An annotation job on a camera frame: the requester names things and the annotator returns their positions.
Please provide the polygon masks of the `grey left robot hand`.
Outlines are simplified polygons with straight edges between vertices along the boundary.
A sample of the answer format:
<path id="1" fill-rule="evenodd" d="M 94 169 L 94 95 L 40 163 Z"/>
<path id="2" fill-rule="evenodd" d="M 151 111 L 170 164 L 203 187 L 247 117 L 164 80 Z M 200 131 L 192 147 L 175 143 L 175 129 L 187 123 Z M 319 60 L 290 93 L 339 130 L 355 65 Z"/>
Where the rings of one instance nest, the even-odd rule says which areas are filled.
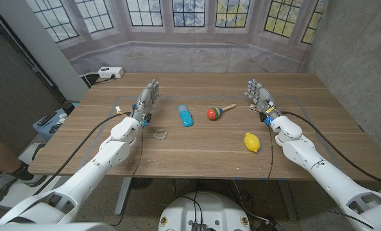
<path id="1" fill-rule="evenodd" d="M 133 114 L 131 117 L 136 119 L 142 126 L 148 125 L 151 122 L 153 105 L 159 97 L 159 82 L 153 79 L 142 90 L 137 103 L 133 105 Z"/>

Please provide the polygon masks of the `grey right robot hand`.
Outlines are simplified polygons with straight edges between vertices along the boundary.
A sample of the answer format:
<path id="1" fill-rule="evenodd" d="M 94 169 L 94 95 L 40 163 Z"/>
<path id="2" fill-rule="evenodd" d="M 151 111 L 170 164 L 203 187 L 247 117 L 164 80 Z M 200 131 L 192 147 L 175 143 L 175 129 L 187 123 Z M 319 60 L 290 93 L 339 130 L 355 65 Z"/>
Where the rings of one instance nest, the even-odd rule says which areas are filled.
<path id="1" fill-rule="evenodd" d="M 275 105 L 272 95 L 256 79 L 248 81 L 248 89 L 244 95 L 252 100 L 259 112 L 260 121 L 266 125 L 270 125 L 274 119 L 282 116 L 282 113 Z"/>

